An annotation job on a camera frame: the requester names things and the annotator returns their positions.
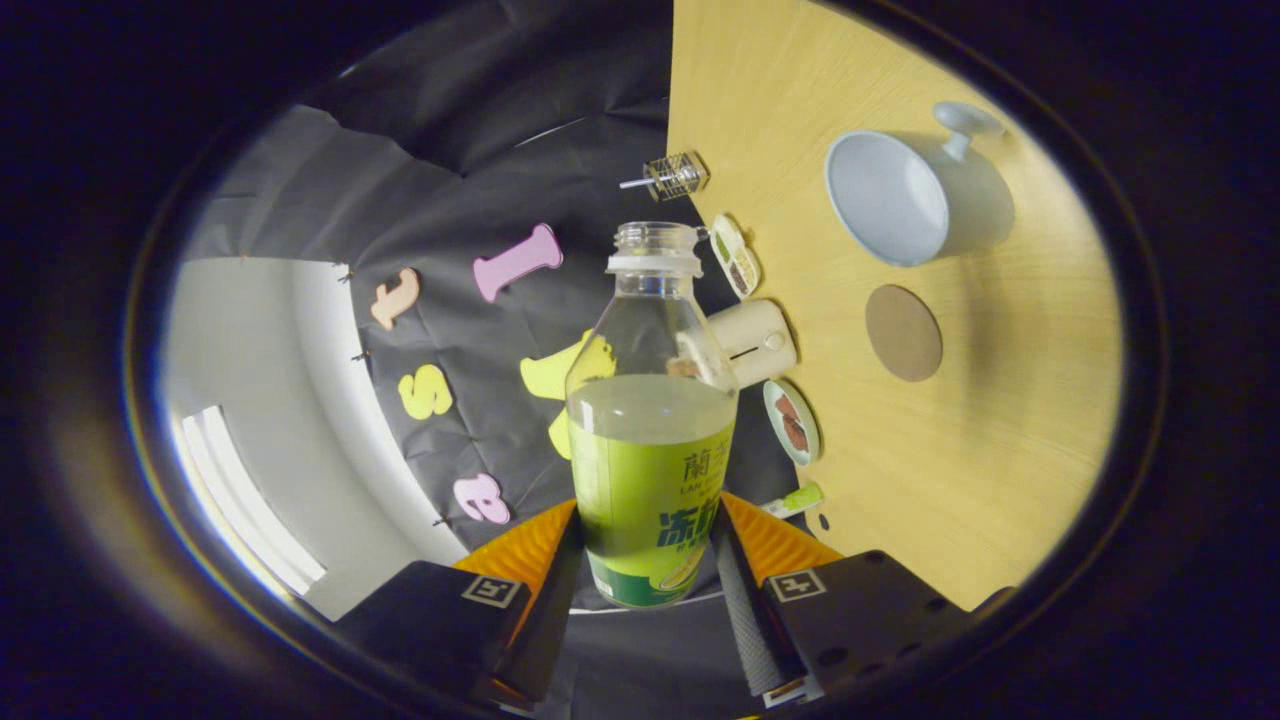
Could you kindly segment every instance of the small tray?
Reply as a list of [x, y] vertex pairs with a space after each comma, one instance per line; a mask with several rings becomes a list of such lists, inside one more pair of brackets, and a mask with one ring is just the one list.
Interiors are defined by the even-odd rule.
[[742, 231], [737, 229], [728, 215], [716, 215], [708, 231], [710, 232], [712, 255], [716, 255], [721, 270], [724, 270], [730, 287], [733, 288], [739, 300], [746, 299], [760, 284], [760, 264], [755, 259], [755, 254], [746, 247]]

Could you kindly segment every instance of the round coaster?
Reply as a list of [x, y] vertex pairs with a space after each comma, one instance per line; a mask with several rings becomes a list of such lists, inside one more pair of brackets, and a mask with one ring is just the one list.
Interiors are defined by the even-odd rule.
[[764, 382], [764, 411], [769, 415], [778, 442], [796, 465], [808, 465], [822, 455], [818, 421], [791, 383]]
[[896, 284], [876, 288], [867, 299], [867, 334], [884, 368], [908, 382], [919, 382], [942, 364], [942, 333], [929, 307]]

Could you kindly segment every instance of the mug handle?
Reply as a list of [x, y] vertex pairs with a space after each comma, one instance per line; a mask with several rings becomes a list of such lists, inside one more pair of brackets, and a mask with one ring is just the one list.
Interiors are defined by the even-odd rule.
[[951, 131], [951, 137], [942, 145], [942, 151], [961, 161], [973, 136], [1005, 133], [1005, 126], [991, 113], [966, 102], [938, 102], [933, 106], [933, 118]]

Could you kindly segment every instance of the wooden table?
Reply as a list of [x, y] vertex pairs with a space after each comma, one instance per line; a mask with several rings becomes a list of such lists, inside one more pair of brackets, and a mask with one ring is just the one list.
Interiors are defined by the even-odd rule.
[[[1121, 392], [1119, 300], [1068, 179], [974, 88], [801, 0], [676, 0], [671, 85], [668, 149], [698, 150], [710, 170], [698, 210], [737, 220], [763, 268], [755, 297], [777, 301], [796, 333], [786, 377], [826, 446], [797, 469], [827, 496], [809, 528], [846, 555], [890, 552], [965, 609], [1023, 582], [1087, 500]], [[1016, 220], [996, 249], [892, 268], [832, 211], [826, 152], [859, 128], [942, 136], [940, 100], [1009, 128], [974, 149], [1004, 174]], [[870, 347], [863, 311], [886, 283], [937, 318], [943, 357], [929, 379], [891, 375]]]

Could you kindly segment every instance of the black cloth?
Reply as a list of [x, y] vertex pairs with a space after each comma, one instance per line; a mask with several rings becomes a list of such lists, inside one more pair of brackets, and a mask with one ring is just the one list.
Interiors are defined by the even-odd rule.
[[[419, 483], [468, 548], [573, 495], [570, 464], [547, 434], [563, 402], [531, 396], [520, 360], [573, 345], [594, 325], [613, 292], [604, 266], [617, 225], [701, 224], [687, 199], [658, 204], [644, 190], [617, 188], [666, 154], [669, 58], [664, 5], [527, 0], [451, 10], [283, 114], [228, 172], [196, 224], [192, 259], [351, 266], [379, 404]], [[554, 229], [563, 264], [486, 302], [472, 261], [500, 254], [536, 223]], [[709, 315], [737, 300], [710, 249], [698, 255], [705, 277], [695, 295]], [[421, 293], [385, 331], [369, 307], [375, 288], [394, 286], [404, 266], [417, 272]], [[424, 364], [444, 372], [454, 406], [415, 420], [397, 384]], [[453, 482], [477, 473], [500, 484], [509, 524], [472, 520], [454, 500]], [[764, 502], [795, 488], [760, 386], [745, 388], [726, 489]], [[709, 597], [718, 591], [708, 553], [690, 596], [703, 600], [645, 614], [575, 615], [559, 689], [539, 714], [758, 710], [723, 600]], [[585, 562], [573, 606], [611, 607]], [[616, 703], [621, 697], [634, 700]]]

